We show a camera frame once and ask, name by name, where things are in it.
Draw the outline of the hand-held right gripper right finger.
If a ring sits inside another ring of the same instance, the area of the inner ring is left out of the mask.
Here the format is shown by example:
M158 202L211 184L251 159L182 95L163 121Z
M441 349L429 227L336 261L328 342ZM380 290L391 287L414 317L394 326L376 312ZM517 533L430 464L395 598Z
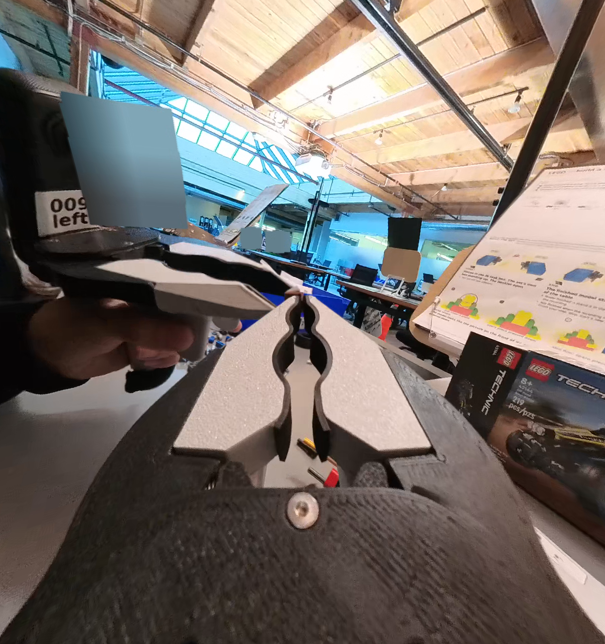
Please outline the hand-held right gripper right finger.
M313 440L321 460L336 461L341 485L367 463L433 454L433 446L382 348L313 296L302 311L313 393Z

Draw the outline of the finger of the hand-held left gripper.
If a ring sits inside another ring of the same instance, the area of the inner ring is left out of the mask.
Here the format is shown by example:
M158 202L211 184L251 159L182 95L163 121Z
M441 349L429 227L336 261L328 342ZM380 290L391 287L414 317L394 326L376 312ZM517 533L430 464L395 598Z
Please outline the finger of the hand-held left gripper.
M114 299L181 316L258 319L284 296L285 277L247 258L137 258L61 262L68 297Z
M284 296L304 293L303 283L289 274L276 273L263 260L218 246L178 242L162 249L161 259L172 269L241 282L266 294Z

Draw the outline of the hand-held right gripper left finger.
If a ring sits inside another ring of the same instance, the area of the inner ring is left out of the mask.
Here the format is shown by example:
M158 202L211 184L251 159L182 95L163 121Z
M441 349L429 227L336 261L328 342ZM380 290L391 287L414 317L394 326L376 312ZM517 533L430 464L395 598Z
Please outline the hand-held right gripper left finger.
M302 296L291 296L223 350L173 451L240 463L252 478L291 444L291 388Z

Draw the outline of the lego chassis assembly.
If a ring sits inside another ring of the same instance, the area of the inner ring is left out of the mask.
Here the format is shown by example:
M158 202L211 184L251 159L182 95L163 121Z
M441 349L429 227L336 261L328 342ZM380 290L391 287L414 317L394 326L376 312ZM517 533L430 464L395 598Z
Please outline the lego chassis assembly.
M314 442L308 438L298 438L297 446L300 448L307 457L312 461L318 459ZM321 483L323 487L339 487L340 486L340 474L338 469L338 463L332 457L327 457L326 461L331 464L331 470L327 474L322 474L316 471L312 467L308 467L307 473L311 475L317 482Z

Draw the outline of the lego set box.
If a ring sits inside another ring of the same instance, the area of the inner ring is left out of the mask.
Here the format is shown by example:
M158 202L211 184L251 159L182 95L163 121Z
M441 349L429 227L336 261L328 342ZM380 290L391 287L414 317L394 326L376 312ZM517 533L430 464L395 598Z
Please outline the lego set box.
M473 332L445 398L519 487L605 547L605 375Z

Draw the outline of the person's left hand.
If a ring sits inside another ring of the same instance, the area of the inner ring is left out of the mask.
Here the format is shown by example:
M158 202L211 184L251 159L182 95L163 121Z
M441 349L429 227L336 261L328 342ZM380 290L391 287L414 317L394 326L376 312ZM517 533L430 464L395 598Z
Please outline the person's left hand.
M174 366L194 343L192 328L176 316L118 300L60 298L31 318L33 353L60 376L86 380L130 366Z

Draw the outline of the leaning display board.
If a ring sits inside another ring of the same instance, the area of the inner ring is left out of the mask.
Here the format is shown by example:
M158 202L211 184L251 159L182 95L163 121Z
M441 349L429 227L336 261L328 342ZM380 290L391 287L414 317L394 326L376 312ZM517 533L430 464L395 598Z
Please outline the leaning display board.
M216 237L217 243L222 246L233 246L241 232L258 220L266 208L279 197L288 187L288 184L276 183L262 190L259 195L241 211L241 213Z

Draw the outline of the blue storage bin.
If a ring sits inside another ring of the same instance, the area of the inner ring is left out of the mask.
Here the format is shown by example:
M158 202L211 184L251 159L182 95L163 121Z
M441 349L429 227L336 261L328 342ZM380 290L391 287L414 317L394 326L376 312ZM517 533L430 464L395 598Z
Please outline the blue storage bin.
M314 286L306 287L307 291L315 297L318 301L323 303L327 308L332 310L334 313L338 314L340 317L343 316L343 314L346 311L348 301L338 295L331 294L328 291L325 291L321 288L315 288ZM260 293L264 298L269 300L271 304L273 305L274 308L277 308L280 304L285 299L285 287L284 286L279 286L277 288L275 287L269 287L268 289L261 289ZM254 319L241 319L241 325L242 325L242 331L247 330L250 326L252 326L255 322L257 322L260 318L254 318Z

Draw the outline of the background wooden desk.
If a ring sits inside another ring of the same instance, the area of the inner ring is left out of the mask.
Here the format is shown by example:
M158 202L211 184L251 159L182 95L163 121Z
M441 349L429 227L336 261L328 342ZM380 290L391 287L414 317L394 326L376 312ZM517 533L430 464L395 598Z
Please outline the background wooden desk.
M411 315L421 304L421 299L418 298L401 298L351 281L338 280L337 285L345 290L345 297L355 303L353 325L357 328L362 328L368 308L388 315L392 320L409 322Z

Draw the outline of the white ceiling projector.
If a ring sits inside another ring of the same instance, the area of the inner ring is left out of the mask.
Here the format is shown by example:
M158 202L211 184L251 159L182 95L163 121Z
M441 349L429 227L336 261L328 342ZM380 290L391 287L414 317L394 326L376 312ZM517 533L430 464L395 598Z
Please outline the white ceiling projector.
M332 165L323 154L307 152L295 158L294 168L298 174L319 180L329 178Z

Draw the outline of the tan cardboard panel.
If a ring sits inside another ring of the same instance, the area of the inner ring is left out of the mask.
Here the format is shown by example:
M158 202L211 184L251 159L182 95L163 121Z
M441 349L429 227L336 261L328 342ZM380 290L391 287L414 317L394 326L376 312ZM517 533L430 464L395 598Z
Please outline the tan cardboard panel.
M384 261L380 268L385 278L403 279L416 283L421 262L421 254L411 249L388 246L384 251Z

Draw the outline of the black square panel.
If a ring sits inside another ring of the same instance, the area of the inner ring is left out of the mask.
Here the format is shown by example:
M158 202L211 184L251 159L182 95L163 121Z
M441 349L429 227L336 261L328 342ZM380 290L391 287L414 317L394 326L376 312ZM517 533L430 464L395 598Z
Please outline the black square panel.
M417 251L421 236L422 219L390 217L387 220L387 246L395 249Z

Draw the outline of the instruction sheet on cardboard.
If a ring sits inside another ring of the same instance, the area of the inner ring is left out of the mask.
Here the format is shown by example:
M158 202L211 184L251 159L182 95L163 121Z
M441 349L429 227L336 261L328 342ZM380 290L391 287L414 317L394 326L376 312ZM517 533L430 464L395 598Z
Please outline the instruction sheet on cardboard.
M542 171L412 322L458 356L471 332L605 375L605 165Z

